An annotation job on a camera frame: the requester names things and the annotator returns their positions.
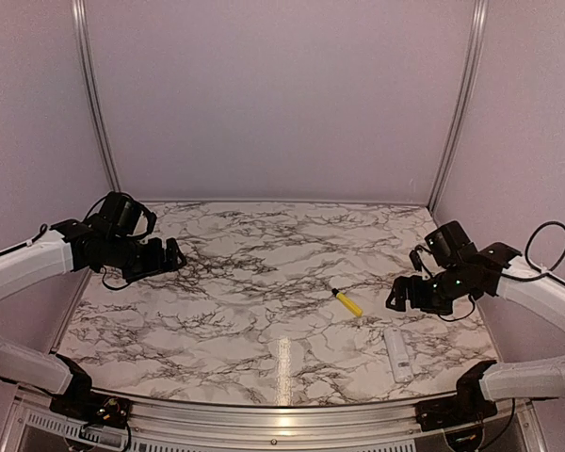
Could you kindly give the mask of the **white remote control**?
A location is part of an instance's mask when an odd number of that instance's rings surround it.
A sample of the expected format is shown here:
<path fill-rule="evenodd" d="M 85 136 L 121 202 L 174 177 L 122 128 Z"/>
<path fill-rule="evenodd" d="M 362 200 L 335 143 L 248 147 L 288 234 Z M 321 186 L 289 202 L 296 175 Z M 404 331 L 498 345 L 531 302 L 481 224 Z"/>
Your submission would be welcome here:
<path fill-rule="evenodd" d="M 411 382 L 413 372 L 401 330 L 387 328 L 383 331 L 383 338 L 395 382 Z"/>

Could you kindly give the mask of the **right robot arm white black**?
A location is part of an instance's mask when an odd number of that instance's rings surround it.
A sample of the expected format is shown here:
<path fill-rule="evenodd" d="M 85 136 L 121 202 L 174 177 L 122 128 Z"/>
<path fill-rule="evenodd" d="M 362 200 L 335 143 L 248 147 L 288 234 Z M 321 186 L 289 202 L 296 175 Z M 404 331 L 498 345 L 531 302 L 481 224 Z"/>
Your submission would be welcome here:
<path fill-rule="evenodd" d="M 479 250 L 460 223 L 450 221 L 410 254 L 415 274 L 393 282 L 385 305 L 396 312 L 452 315 L 456 299 L 482 296 L 516 303 L 565 332 L 565 281 L 535 266 L 526 252 L 502 242 Z M 456 393 L 417 403 L 423 431 L 450 428 L 496 415 L 502 400 L 565 399 L 565 355 L 522 363 L 475 364 L 459 377 Z"/>

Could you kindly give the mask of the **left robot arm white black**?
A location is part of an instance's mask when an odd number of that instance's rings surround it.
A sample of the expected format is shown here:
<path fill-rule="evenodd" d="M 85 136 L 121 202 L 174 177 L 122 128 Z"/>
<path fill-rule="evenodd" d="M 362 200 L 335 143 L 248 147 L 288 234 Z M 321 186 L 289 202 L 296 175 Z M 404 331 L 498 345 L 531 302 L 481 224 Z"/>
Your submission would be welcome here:
<path fill-rule="evenodd" d="M 186 265 L 173 238 L 153 236 L 156 213 L 131 195 L 110 191 L 81 220 L 41 225 L 32 238 L 0 251 L 0 301 L 55 276 L 90 269 L 121 272 L 130 285 Z M 126 416 L 123 401 L 107 401 L 92 389 L 90 375 L 72 359 L 41 353 L 0 338 L 0 379 L 35 387 L 51 408 L 90 420 Z"/>

